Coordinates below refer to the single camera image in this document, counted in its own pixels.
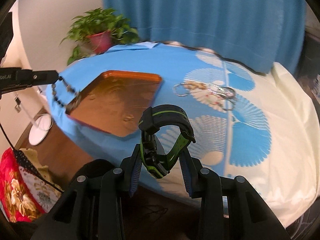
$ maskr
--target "white lamp base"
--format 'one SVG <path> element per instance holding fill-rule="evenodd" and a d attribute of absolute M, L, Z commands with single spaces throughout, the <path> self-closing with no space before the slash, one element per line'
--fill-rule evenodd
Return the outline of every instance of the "white lamp base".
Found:
<path fill-rule="evenodd" d="M 41 115 L 35 123 L 38 127 L 33 125 L 29 133 L 29 143 L 33 146 L 41 143 L 47 136 L 52 125 L 52 118 L 49 114 L 44 114 Z"/>

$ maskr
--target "jewelry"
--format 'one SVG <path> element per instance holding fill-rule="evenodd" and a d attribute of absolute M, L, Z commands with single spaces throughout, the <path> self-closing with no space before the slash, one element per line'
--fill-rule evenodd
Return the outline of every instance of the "jewelry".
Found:
<path fill-rule="evenodd" d="M 59 76 L 59 81 L 63 82 L 64 86 L 67 89 L 67 92 L 73 93 L 76 96 L 76 102 L 73 104 L 67 104 L 67 105 L 62 103 L 57 97 L 56 84 L 51 85 L 53 100 L 56 101 L 59 106 L 64 107 L 66 111 L 70 112 L 72 109 L 77 108 L 78 105 L 80 104 L 81 95 L 79 92 L 76 92 L 76 90 L 73 87 L 71 87 L 71 85 L 69 85 L 62 76 Z"/>
<path fill-rule="evenodd" d="M 177 93 L 177 87 L 183 86 L 187 91 L 184 94 Z M 173 86 L 172 91 L 178 97 L 185 97 L 190 94 L 190 90 L 208 90 L 211 95 L 215 95 L 219 100 L 213 102 L 213 105 L 219 105 L 224 111 L 231 111 L 235 108 L 236 104 L 236 91 L 231 87 L 221 87 L 216 84 L 205 84 L 196 81 L 186 81 L 185 83 L 176 84 Z M 225 108 L 224 104 L 220 102 L 221 99 L 229 101 L 231 104 L 230 108 Z"/>

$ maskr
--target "potted plant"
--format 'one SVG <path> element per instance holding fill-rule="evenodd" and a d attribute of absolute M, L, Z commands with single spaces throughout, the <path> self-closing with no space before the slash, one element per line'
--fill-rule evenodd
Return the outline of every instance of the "potted plant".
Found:
<path fill-rule="evenodd" d="M 100 54 L 116 44 L 138 42 L 138 31 L 130 27 L 129 19 L 122 14 L 115 15 L 114 12 L 113 8 L 97 8 L 85 12 L 85 16 L 74 17 L 72 20 L 76 21 L 70 26 L 71 29 L 61 43 L 66 39 L 89 43 L 94 52 Z M 76 46 L 68 64 L 87 56 L 88 54 L 81 52 L 80 47 Z"/>

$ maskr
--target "green plant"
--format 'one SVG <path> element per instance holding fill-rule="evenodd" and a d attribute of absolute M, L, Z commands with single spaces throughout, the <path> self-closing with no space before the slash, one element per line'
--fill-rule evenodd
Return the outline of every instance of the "green plant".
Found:
<path fill-rule="evenodd" d="M 68 59 L 68 62 L 67 62 L 67 66 L 69 66 L 72 62 L 78 60 L 78 59 L 82 59 L 82 58 L 85 58 L 85 57 L 89 57 L 90 55 L 86 54 L 86 53 L 83 53 L 81 51 L 81 47 L 79 45 L 77 45 L 73 51 L 72 51 L 72 55 L 70 56 L 70 58 Z"/>
<path fill-rule="evenodd" d="M 115 15 L 113 8 L 97 8 L 85 12 L 85 16 L 79 15 L 70 27 L 67 36 L 61 43 L 70 39 L 73 41 L 89 42 L 88 36 L 109 31 L 114 44 L 129 44 L 139 41 L 138 31 L 131 28 L 129 19 L 122 14 Z"/>

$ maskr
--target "red floral fabric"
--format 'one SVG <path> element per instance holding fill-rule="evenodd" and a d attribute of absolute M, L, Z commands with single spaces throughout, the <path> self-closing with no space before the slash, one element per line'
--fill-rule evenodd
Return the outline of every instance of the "red floral fabric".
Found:
<path fill-rule="evenodd" d="M 23 181 L 11 148 L 0 162 L 0 201 L 11 222 L 31 222 L 45 213 Z"/>

